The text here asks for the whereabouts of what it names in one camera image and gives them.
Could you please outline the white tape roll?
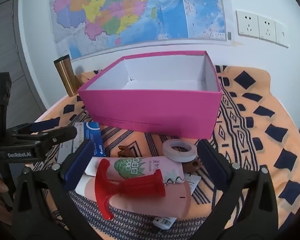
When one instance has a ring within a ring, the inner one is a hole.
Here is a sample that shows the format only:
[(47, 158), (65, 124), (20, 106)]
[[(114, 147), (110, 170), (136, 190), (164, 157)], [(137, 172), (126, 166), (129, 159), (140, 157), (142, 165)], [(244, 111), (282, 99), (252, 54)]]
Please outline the white tape roll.
[(194, 144), (179, 139), (166, 140), (162, 145), (162, 153), (168, 159), (189, 163), (197, 157), (197, 147)]

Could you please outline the pink green hand cream tube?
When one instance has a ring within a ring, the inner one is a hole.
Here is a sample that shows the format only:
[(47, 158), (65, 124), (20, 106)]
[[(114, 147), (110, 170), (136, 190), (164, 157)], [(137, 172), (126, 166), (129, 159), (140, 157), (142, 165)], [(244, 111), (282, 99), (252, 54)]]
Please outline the pink green hand cream tube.
[(122, 181), (129, 178), (149, 176), (156, 170), (161, 171), (165, 184), (183, 183), (184, 172), (181, 163), (165, 156), (136, 158), (106, 158), (109, 161), (107, 178)]

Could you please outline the large pink cream tube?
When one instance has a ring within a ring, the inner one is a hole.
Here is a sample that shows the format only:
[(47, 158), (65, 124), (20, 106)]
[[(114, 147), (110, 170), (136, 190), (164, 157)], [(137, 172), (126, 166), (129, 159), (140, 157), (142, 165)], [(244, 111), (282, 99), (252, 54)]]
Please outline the large pink cream tube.
[[(95, 177), (83, 175), (75, 188), (75, 192), (92, 200), (98, 207), (95, 197)], [(180, 219), (186, 217), (191, 204), (189, 182), (185, 180), (183, 183), (167, 184), (165, 192), (165, 197), (145, 196), (134, 198), (116, 194), (109, 198), (108, 211), (110, 211), (110, 207), (114, 207), (123, 211), (156, 217)], [(101, 214), (101, 216), (106, 220), (111, 220), (115, 215), (114, 211), (110, 211), (110, 213), (111, 216), (107, 214), (105, 216)]]

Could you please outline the red corkscrew opener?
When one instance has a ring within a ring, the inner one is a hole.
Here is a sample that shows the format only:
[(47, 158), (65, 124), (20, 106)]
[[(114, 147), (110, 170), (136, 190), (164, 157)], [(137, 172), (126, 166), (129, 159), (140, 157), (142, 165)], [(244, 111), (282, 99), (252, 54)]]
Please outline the red corkscrew opener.
[(108, 160), (102, 159), (100, 161), (94, 183), (97, 206), (104, 219), (111, 220), (114, 218), (113, 213), (109, 209), (109, 200), (116, 194), (134, 198), (166, 196), (160, 170), (156, 170), (154, 174), (148, 176), (129, 178), (114, 184), (107, 178), (109, 167), (110, 162)]

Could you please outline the brown wooden object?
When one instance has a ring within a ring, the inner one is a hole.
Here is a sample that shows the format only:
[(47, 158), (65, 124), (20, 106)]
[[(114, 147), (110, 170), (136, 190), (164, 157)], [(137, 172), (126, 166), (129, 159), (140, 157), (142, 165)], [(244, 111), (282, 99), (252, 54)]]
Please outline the brown wooden object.
[(197, 159), (188, 162), (188, 163), (182, 163), (183, 172), (184, 173), (194, 173), (197, 172), (202, 166), (202, 163), (198, 161)]

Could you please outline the brown hair clip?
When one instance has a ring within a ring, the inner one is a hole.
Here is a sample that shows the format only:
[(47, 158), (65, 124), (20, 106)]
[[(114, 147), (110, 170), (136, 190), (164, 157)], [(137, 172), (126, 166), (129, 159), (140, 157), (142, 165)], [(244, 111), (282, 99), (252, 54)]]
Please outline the brown hair clip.
[(135, 157), (134, 153), (127, 146), (119, 146), (119, 152), (117, 153), (120, 158), (132, 158)]

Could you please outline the gold thermos bottle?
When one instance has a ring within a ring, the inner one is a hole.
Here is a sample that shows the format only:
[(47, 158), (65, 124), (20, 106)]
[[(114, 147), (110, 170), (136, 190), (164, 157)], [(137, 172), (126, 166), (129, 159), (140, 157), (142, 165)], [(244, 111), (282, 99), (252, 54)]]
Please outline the gold thermos bottle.
[(63, 57), (58, 58), (54, 61), (54, 65), (57, 69), (58, 74), (60, 75), (68, 96), (75, 96), (81, 86), (81, 83), (74, 74), (70, 55), (67, 54)]

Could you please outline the grey door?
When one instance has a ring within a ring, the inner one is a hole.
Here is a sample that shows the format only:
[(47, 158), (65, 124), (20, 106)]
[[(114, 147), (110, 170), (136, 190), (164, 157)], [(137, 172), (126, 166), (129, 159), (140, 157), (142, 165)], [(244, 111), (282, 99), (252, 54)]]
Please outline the grey door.
[(8, 72), (12, 81), (7, 127), (34, 122), (46, 111), (25, 60), (18, 2), (0, 0), (0, 72)]

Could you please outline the white barcode sachet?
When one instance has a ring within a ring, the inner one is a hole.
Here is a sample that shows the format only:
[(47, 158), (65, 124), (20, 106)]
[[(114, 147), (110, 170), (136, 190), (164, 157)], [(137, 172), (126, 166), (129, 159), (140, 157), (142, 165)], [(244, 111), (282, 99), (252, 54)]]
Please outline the white barcode sachet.
[(161, 230), (169, 230), (176, 220), (174, 217), (155, 217), (153, 225)]

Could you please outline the pink cardboard box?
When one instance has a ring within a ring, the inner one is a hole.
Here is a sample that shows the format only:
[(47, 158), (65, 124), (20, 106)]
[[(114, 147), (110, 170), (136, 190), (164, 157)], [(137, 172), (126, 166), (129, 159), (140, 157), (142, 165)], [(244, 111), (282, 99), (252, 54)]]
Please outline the pink cardboard box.
[(105, 126), (209, 139), (221, 87), (205, 51), (123, 56), (79, 89), (92, 119)]

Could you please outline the colourful wall map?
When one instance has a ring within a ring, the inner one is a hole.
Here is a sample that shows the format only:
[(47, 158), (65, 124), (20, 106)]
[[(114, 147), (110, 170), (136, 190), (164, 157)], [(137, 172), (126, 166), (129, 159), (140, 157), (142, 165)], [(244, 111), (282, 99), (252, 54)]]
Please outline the colourful wall map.
[(49, 0), (59, 55), (73, 60), (143, 43), (229, 44), (231, 0)]

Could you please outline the white wall socket panel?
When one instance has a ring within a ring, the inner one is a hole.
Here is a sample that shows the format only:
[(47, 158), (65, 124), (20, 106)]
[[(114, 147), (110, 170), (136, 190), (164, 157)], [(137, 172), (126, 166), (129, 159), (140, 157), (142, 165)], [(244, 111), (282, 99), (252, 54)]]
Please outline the white wall socket panel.
[(258, 38), (288, 48), (288, 28), (285, 24), (250, 12), (236, 10), (239, 36)]

